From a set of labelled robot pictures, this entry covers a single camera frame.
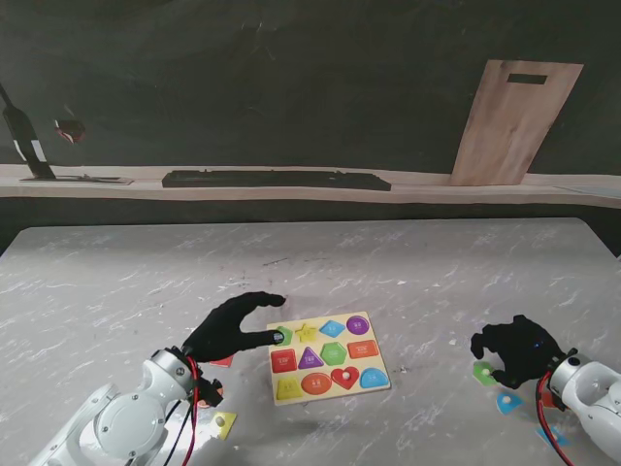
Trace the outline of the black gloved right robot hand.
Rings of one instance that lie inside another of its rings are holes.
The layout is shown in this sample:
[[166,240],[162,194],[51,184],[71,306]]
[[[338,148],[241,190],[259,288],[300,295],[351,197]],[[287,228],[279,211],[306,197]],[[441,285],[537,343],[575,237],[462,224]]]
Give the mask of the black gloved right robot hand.
[[491,371],[491,377],[512,389],[540,379],[567,356],[543,327],[523,315],[514,316],[510,323],[487,324],[473,334],[474,357],[482,359],[486,350],[496,353],[504,364],[503,369]]

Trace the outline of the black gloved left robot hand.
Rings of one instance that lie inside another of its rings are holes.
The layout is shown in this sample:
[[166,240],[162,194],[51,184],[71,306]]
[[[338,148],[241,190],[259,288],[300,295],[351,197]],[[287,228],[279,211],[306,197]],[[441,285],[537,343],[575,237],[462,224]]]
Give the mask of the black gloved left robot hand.
[[247,292],[213,309],[183,342],[181,351],[197,363],[208,363],[239,351],[278,345],[284,340],[278,330],[243,332],[242,321],[262,307],[281,307],[286,298],[265,291]]

